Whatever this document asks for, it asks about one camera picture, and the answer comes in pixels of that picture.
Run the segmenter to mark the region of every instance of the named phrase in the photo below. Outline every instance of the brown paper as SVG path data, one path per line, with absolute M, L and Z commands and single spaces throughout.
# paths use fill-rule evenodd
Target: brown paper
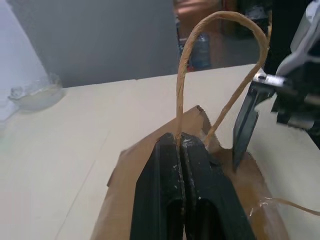
M 195 106 L 183 114 L 182 131 L 185 133 L 203 138 L 204 134 L 208 133 L 210 127 L 210 121 L 206 113 L 199 106 Z M 174 119 L 120 154 L 118 163 L 108 182 L 109 189 L 101 207 L 91 240 L 130 239 L 136 181 L 148 161 L 157 140 L 163 134 L 175 131 L 176 121 Z M 231 179 L 243 208 L 245 210 L 255 209 L 251 221 L 257 239 L 288 239 L 286 229 L 276 208 L 272 209 L 272 216 L 274 216 L 272 220 L 276 219 L 277 225 L 275 226 L 276 229 L 271 229 L 271 231 L 281 232 L 283 233 L 281 236 L 284 237 L 269 237 L 270 231 L 266 233 L 266 230 L 268 231 L 270 228 L 268 226 L 270 220 L 263 209 L 257 210 L 257 206 L 259 206 L 262 198 L 264 196 L 269 197 L 270 193 L 258 168 L 254 167 L 256 165 L 255 160 L 249 157 L 246 158 L 241 163 L 239 167 L 240 171 L 237 171 L 236 175 L 232 171 L 229 171 L 231 169 L 229 168 L 231 167 L 230 151 L 221 148 L 216 139 L 213 139 L 211 142 L 214 143 L 214 147 L 211 149 L 216 152 L 218 157 L 223 159 L 221 160 L 223 169 Z M 251 181 L 257 181 L 257 183 L 253 183 L 255 187 L 251 186 Z

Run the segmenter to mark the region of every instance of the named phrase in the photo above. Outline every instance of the black clamp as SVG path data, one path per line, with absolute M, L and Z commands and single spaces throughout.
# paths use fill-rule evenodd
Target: black clamp
M 130 240 L 254 240 L 220 163 L 195 136 L 155 144 L 136 182 Z

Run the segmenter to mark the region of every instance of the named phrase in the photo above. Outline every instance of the white table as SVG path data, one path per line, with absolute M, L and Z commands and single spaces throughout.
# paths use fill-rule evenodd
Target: white table
M 184 109 L 200 105 L 214 122 L 252 65 L 188 73 Z M 232 146 L 243 97 L 217 135 Z M 66 89 L 46 110 L 14 115 L 0 139 L 0 239 L 88 240 L 120 152 L 176 114 L 176 75 Z M 272 101 L 249 151 L 274 197 L 320 210 L 320 155 L 302 131 L 276 124 Z M 292 239 L 318 239 L 320 219 L 279 208 Z

